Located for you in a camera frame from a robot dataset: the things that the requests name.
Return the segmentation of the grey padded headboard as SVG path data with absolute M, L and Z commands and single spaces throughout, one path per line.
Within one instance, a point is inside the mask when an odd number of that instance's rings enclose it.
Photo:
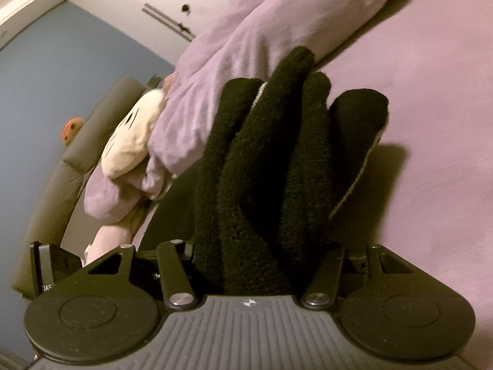
M 34 286 L 30 245 L 59 245 L 84 256 L 103 222 L 84 213 L 84 188 L 100 160 L 116 125 L 126 116 L 146 87 L 124 75 L 112 86 L 66 148 L 45 185 L 29 222 L 12 288 L 32 300 Z

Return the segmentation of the orange small toy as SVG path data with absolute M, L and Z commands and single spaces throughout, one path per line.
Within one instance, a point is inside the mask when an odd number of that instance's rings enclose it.
M 72 119 L 69 119 L 63 126 L 61 132 L 63 145 L 69 146 L 83 126 L 84 119 L 82 117 L 74 117 Z

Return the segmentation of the cream plush toy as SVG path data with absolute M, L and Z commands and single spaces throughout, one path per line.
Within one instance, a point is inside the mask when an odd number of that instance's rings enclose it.
M 148 154 L 147 144 L 165 107 L 165 94 L 155 88 L 143 94 L 116 126 L 101 155 L 103 174 L 116 179 L 135 168 Z

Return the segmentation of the purple bed sheet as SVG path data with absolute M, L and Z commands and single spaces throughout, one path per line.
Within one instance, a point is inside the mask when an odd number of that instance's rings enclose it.
M 388 0 L 319 60 L 334 91 L 389 97 L 389 128 L 333 223 L 469 298 L 468 359 L 492 365 L 492 0 Z

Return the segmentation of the black fleece garment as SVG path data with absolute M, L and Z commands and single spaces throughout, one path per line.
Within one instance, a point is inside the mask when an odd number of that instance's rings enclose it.
M 302 295 L 328 255 L 329 222 L 389 118 L 388 98 L 350 89 L 293 49 L 267 82 L 232 79 L 202 157 L 157 206 L 140 248 L 194 248 L 186 273 L 205 295 Z

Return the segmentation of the pink pillow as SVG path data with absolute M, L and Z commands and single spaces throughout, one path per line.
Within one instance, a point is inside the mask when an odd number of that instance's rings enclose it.
M 126 225 L 103 225 L 96 233 L 94 240 L 84 251 L 84 265 L 96 261 L 109 251 L 120 245 L 129 244 L 135 232 Z

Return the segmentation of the purple rumpled duvet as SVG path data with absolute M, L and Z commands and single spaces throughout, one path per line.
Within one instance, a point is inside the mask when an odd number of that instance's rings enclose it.
M 149 138 L 149 154 L 134 170 L 109 179 L 96 168 L 84 210 L 115 223 L 140 199 L 156 199 L 170 175 L 201 158 L 225 83 L 268 79 L 297 46 L 325 58 L 388 0 L 231 0 L 202 30 L 175 70 L 167 103 Z

